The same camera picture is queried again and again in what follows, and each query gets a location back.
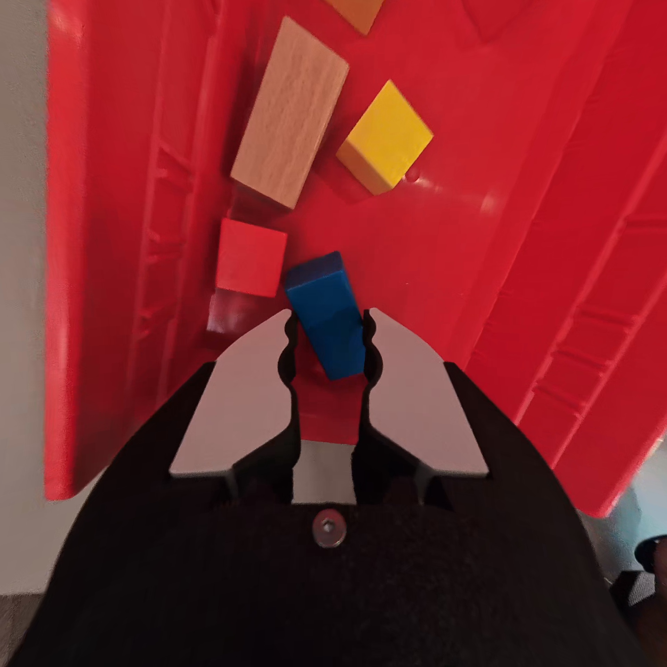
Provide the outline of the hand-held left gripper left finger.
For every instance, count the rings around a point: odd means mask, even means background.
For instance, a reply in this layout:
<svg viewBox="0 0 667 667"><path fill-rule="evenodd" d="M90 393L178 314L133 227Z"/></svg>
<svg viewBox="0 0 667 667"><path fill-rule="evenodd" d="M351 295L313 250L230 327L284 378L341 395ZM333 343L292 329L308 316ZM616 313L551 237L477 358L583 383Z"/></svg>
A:
<svg viewBox="0 0 667 667"><path fill-rule="evenodd" d="M259 468L291 473L301 454L296 389L298 322L281 310L216 360L171 463L174 478L227 476Z"/></svg>

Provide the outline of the blue wooden block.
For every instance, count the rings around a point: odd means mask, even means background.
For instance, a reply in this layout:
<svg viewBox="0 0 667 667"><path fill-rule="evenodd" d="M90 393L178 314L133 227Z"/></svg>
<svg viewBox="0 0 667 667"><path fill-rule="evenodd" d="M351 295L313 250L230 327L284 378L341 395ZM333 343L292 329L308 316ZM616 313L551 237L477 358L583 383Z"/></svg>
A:
<svg viewBox="0 0 667 667"><path fill-rule="evenodd" d="M363 372L363 322L338 251L296 265L285 291L329 380Z"/></svg>

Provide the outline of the natural wood block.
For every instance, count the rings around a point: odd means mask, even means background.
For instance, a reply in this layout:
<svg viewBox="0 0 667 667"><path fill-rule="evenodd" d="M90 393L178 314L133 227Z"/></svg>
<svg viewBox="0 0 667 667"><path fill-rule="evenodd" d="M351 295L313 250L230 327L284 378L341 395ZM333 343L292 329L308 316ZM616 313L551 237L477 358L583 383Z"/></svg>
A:
<svg viewBox="0 0 667 667"><path fill-rule="evenodd" d="M293 210L349 73L349 64L285 16L231 177Z"/></svg>

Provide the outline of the orange wooden block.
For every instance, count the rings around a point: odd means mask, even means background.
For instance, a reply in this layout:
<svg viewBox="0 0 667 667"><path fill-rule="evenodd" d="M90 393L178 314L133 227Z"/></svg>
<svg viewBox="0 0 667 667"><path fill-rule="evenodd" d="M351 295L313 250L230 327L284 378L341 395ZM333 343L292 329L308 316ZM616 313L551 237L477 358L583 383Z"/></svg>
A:
<svg viewBox="0 0 667 667"><path fill-rule="evenodd" d="M325 1L358 33L367 36L384 1Z"/></svg>

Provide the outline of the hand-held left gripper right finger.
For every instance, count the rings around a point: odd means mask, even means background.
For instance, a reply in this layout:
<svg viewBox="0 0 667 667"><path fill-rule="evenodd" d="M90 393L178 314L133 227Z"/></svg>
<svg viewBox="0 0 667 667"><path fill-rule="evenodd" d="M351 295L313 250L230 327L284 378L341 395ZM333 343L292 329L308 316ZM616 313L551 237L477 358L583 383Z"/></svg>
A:
<svg viewBox="0 0 667 667"><path fill-rule="evenodd" d="M485 478L489 468L435 350L379 309L363 314L367 381L356 451L409 474Z"/></svg>

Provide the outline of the red plastic bin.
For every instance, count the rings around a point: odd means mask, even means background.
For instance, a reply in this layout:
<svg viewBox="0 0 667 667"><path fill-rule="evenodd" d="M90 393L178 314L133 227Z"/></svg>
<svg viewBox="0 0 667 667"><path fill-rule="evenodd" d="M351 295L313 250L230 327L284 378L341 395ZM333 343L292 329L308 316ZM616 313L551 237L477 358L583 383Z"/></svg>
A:
<svg viewBox="0 0 667 667"><path fill-rule="evenodd" d="M293 210L231 168L282 19L349 64ZM215 290L221 220L339 251L573 504L666 430L666 2L49 1L44 495L85 488L204 362L288 306ZM336 152L387 80L434 133L372 196Z"/></svg>

